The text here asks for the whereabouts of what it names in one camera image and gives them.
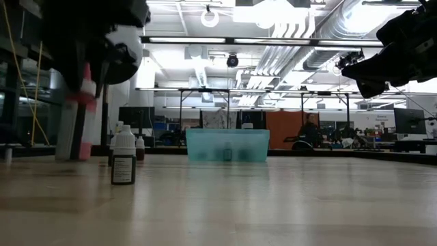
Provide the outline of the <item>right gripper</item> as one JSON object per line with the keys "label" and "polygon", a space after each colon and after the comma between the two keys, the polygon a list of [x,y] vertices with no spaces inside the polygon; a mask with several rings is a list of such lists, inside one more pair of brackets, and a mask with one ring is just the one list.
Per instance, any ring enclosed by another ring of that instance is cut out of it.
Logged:
{"label": "right gripper", "polygon": [[411,51],[391,43],[373,57],[345,67],[341,74],[356,81],[364,98],[410,81],[429,81],[437,77],[437,40],[426,40]]}

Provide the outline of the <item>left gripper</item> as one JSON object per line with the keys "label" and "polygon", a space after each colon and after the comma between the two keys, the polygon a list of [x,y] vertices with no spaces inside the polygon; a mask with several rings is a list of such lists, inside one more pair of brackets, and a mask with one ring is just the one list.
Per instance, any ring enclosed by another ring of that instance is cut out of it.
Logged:
{"label": "left gripper", "polygon": [[[85,67],[85,46],[78,40],[103,38],[117,25],[144,27],[150,22],[146,0],[43,0],[42,39],[45,43],[63,42],[60,72],[71,91],[79,91]],[[111,42],[92,44],[92,81],[95,97],[102,93],[109,69],[107,57]]]}

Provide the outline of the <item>small dark dropper bottle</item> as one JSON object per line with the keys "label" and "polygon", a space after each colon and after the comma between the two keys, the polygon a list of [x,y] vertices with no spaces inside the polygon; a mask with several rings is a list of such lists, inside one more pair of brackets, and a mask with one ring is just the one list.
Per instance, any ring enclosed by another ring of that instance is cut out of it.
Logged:
{"label": "small dark dropper bottle", "polygon": [[124,123],[122,121],[118,121],[115,125],[115,130],[111,134],[110,144],[109,144],[109,155],[108,155],[108,166],[111,167],[113,163],[113,151],[115,147],[115,142],[117,135],[121,132]]}
{"label": "small dark dropper bottle", "polygon": [[132,185],[135,183],[136,147],[130,125],[123,125],[115,136],[112,149],[111,184]]}
{"label": "small dark dropper bottle", "polygon": [[145,143],[142,136],[139,136],[135,143],[137,161],[143,161],[145,158]]}

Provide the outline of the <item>white globe lamp black stand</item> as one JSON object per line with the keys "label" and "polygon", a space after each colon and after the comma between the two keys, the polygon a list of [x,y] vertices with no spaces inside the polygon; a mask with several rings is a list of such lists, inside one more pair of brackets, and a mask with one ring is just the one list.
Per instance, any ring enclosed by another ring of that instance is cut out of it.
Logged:
{"label": "white globe lamp black stand", "polygon": [[[137,56],[137,61],[141,63],[143,46],[140,42],[136,27],[124,25],[117,26],[117,30],[108,34],[107,38],[114,44],[126,44],[127,47],[131,49],[133,53]],[[108,85],[108,133],[115,133],[117,123],[119,122],[120,107],[137,106],[137,102],[135,99],[137,77],[137,72],[135,72],[133,75],[130,75],[121,83]]]}

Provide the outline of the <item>black monitor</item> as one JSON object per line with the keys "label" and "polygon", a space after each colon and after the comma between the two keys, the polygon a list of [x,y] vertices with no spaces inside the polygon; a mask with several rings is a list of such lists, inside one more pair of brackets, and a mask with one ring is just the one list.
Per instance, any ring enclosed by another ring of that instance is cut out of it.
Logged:
{"label": "black monitor", "polygon": [[423,110],[394,108],[395,130],[398,134],[426,134]]}
{"label": "black monitor", "polygon": [[154,107],[120,107],[118,120],[131,128],[139,128],[142,120],[142,128],[152,128],[154,112]]}

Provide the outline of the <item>person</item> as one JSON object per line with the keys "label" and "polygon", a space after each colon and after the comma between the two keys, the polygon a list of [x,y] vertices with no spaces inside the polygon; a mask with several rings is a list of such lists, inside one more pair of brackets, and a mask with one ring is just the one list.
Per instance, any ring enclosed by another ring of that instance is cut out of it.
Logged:
{"label": "person", "polygon": [[306,122],[299,130],[298,136],[299,140],[296,144],[297,150],[312,150],[320,147],[322,144],[322,135],[316,125],[314,114],[307,114]]}

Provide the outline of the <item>orange partition panel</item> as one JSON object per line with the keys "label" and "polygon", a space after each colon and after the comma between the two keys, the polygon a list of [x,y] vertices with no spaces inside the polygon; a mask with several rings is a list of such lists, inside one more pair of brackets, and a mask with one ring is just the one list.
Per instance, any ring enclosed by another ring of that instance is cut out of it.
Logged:
{"label": "orange partition panel", "polygon": [[292,142],[284,142],[287,137],[296,137],[302,125],[311,116],[315,125],[319,125],[320,114],[306,111],[269,111],[266,112],[266,127],[270,131],[270,150],[290,150]]}

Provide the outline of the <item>teal translucent plastic bin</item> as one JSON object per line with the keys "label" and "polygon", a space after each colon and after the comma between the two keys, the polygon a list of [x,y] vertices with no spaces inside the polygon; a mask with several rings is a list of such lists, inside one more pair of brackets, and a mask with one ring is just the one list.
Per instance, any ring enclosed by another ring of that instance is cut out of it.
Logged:
{"label": "teal translucent plastic bin", "polygon": [[259,129],[186,130],[188,159],[191,161],[224,161],[226,142],[232,146],[232,162],[264,162],[267,159],[270,131]]}

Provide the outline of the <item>black beam with strip lights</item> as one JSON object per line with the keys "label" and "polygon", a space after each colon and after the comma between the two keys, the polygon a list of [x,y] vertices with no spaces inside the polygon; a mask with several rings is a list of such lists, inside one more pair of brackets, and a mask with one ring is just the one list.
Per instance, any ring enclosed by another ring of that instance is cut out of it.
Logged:
{"label": "black beam with strip lights", "polygon": [[230,38],[230,37],[189,37],[189,36],[141,36],[143,44],[216,44],[248,46],[313,46],[382,48],[379,40],[346,40],[316,38]]}

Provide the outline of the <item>black aluminium table frame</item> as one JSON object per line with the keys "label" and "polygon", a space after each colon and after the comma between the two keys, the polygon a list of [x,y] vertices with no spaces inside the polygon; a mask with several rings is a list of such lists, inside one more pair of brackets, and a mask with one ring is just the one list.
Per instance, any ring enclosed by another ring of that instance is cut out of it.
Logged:
{"label": "black aluminium table frame", "polygon": [[[31,157],[31,156],[50,156],[55,154],[54,147],[36,147],[12,148],[13,157]],[[0,146],[0,159],[5,157],[6,146]],[[92,146],[91,156],[107,156],[109,149],[101,149],[99,146]],[[187,149],[183,148],[146,148],[146,154],[160,155],[187,155]],[[402,163],[416,163],[424,165],[437,166],[437,154],[412,154],[398,152],[375,152],[375,151],[358,151],[358,150],[268,150],[268,157],[315,157],[315,158],[360,158],[373,159],[380,161],[393,161]]]}

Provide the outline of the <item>black metal frame station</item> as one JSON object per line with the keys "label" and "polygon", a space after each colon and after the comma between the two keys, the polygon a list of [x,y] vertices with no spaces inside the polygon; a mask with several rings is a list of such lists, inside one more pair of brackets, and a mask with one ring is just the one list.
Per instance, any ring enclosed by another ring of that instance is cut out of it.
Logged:
{"label": "black metal frame station", "polygon": [[236,90],[236,89],[220,89],[220,88],[175,88],[175,87],[153,87],[153,88],[141,88],[137,87],[138,91],[152,91],[152,92],[179,92],[180,93],[180,104],[179,104],[179,130],[182,132],[182,103],[189,97],[193,92],[198,93],[217,93],[224,101],[227,103],[225,109],[227,110],[227,128],[229,128],[229,111],[230,111],[230,96],[231,93],[249,93],[249,94],[269,94],[269,93],[284,93],[284,94],[298,94],[300,96],[300,111],[301,111],[301,122],[304,124],[304,111],[305,102],[304,95],[311,94],[316,96],[337,96],[338,99],[346,105],[346,119],[347,126],[350,126],[350,93],[348,92],[329,92],[329,91],[276,91],[276,90]]}

